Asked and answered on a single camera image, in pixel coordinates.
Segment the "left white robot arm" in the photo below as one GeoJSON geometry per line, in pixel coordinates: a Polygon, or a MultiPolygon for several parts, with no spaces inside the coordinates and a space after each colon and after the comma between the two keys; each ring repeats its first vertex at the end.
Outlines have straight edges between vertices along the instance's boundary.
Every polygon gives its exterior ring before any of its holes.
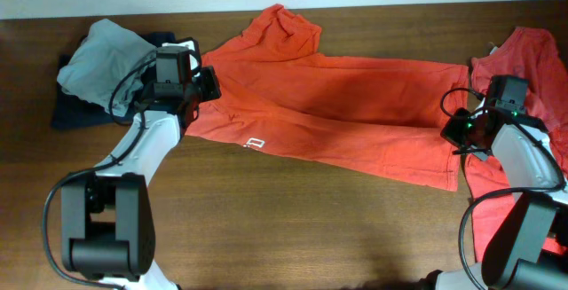
{"type": "Polygon", "coordinates": [[[100,289],[176,289],[154,259],[148,185],[168,153],[199,117],[201,103],[220,98],[213,67],[202,64],[193,38],[159,47],[156,76],[144,88],[126,135],[99,164],[59,180],[61,262],[42,218],[43,248],[65,280],[100,289]]]}

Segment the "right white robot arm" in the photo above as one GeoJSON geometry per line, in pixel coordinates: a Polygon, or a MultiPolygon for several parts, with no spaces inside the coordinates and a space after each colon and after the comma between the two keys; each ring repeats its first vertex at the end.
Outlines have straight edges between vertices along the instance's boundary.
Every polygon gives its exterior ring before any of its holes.
{"type": "Polygon", "coordinates": [[[476,198],[465,210],[459,232],[482,202],[515,197],[516,202],[493,235],[480,263],[433,271],[421,289],[542,289],[567,287],[567,257],[544,250],[548,236],[567,244],[567,180],[556,162],[544,122],[525,109],[528,82],[513,75],[492,77],[478,108],[450,114],[441,136],[455,154],[493,156],[509,187],[476,198]]]}

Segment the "orange printed t-shirt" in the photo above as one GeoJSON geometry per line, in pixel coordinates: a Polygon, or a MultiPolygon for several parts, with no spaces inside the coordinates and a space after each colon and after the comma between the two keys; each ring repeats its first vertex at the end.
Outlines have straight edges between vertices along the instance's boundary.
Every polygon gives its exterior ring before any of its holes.
{"type": "Polygon", "coordinates": [[[466,104],[463,65],[324,55],[321,28],[280,4],[202,60],[221,97],[188,134],[455,191],[459,159],[440,135],[466,104]]]}

